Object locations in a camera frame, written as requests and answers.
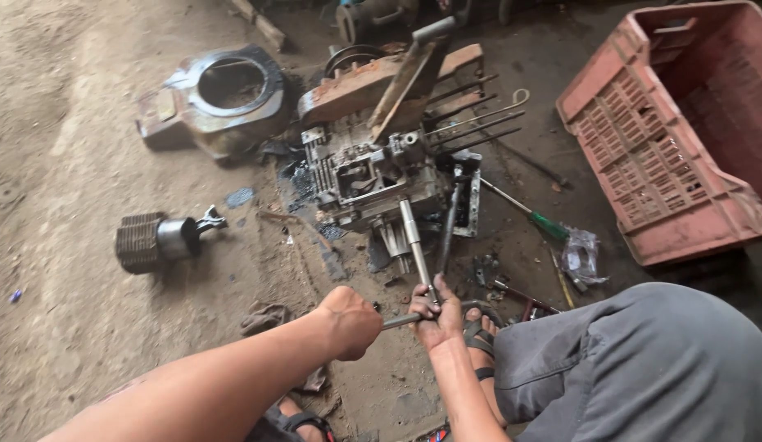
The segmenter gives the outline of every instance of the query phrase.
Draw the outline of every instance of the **dirt floor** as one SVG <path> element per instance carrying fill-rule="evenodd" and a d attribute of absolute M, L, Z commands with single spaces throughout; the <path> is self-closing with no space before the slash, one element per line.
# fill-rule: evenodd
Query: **dirt floor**
<path fill-rule="evenodd" d="M 509 27 L 461 32 L 454 46 L 481 43 L 485 71 L 500 75 L 489 87 L 500 94 L 490 108 L 505 106 L 518 88 L 531 91 L 516 122 L 523 130 L 506 139 L 558 169 L 573 189 L 556 192 L 538 172 L 486 146 L 479 149 L 484 176 L 599 236 L 600 271 L 611 280 L 578 304 L 661 279 L 713 291 L 762 328 L 762 244 L 732 264 L 720 261 L 721 272 L 716 260 L 643 271 L 554 111 L 595 47 L 625 12 L 643 5 L 651 4 L 543 6 Z M 274 54 L 292 72 L 317 71 L 327 46 L 339 43 L 316 11 L 272 18 L 296 46 Z M 221 168 L 197 149 L 152 153 L 136 132 L 135 99 L 184 57 L 244 43 L 265 45 L 221 0 L 0 1 L 0 441 L 35 440 L 134 376 L 238 339 L 255 300 L 304 312 L 337 284 L 307 230 L 291 226 L 291 245 L 281 224 L 257 218 L 259 209 L 280 207 L 271 165 Z M 241 187 L 255 189 L 254 198 L 228 209 L 226 194 Z M 2 197 L 6 188 L 18 196 Z M 211 204 L 231 227 L 205 235 L 199 260 L 164 277 L 121 270 L 113 235 L 122 216 L 161 210 L 198 217 Z M 454 244 L 450 278 L 459 294 L 476 295 L 465 278 L 471 258 L 496 252 L 513 287 L 564 308 L 535 229 L 484 190 L 481 213 L 479 237 Z M 415 275 L 384 288 L 395 270 L 369 273 L 356 247 L 365 242 L 359 235 L 336 240 L 343 283 L 378 300 L 385 316 L 405 311 L 400 299 Z M 16 289 L 23 294 L 11 304 Z M 520 306 L 507 299 L 500 310 L 509 317 Z M 383 333 L 356 363 L 332 364 L 326 393 L 299 400 L 328 412 L 338 437 L 367 442 L 405 440 L 445 417 L 432 369 L 406 329 Z"/>

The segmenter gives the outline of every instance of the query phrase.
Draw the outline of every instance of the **toe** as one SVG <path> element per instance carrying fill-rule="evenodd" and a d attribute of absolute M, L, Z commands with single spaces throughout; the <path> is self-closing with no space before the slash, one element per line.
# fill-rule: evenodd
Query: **toe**
<path fill-rule="evenodd" d="M 482 312 L 478 308 L 476 308 L 476 307 L 470 309 L 466 313 L 466 319 L 468 319 L 469 321 L 475 321 L 475 320 L 479 319 L 480 316 L 482 316 Z"/>

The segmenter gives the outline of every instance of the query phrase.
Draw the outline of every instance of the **black sandal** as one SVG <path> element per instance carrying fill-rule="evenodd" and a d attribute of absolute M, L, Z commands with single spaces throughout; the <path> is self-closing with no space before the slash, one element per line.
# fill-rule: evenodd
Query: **black sandal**
<path fill-rule="evenodd" d="M 479 311 L 482 313 L 483 316 L 487 316 L 488 318 L 490 318 L 490 320 L 495 324 L 496 327 L 503 328 L 503 324 L 500 323 L 500 319 L 498 318 L 498 315 L 496 315 L 494 311 L 486 312 L 482 309 L 482 307 L 477 307 L 477 308 L 479 308 Z M 463 329 L 464 329 L 463 339 L 465 340 L 467 347 L 479 348 L 480 350 L 487 353 L 488 355 L 490 355 L 491 358 L 495 360 L 495 353 L 493 351 L 493 342 L 495 342 L 495 336 L 492 336 L 490 332 L 482 328 L 481 316 L 479 316 L 479 318 L 477 319 L 474 319 L 473 321 L 464 319 Z M 477 378 L 481 382 L 484 379 L 487 379 L 488 377 L 494 377 L 495 368 L 493 367 L 477 368 L 474 370 L 474 373 L 476 373 Z"/>
<path fill-rule="evenodd" d="M 329 423 L 323 418 L 312 411 L 302 411 L 296 415 L 288 417 L 283 429 L 294 433 L 297 428 L 301 426 L 314 426 L 321 430 L 321 433 L 326 437 L 327 442 L 335 442 L 335 435 L 332 434 Z"/>

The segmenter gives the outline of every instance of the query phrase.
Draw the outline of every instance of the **plastic crate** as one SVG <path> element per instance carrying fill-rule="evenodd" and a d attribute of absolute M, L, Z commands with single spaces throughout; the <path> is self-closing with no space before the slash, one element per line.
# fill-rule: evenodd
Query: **plastic crate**
<path fill-rule="evenodd" d="M 762 12 L 638 9 L 556 101 L 641 265 L 762 237 Z"/>

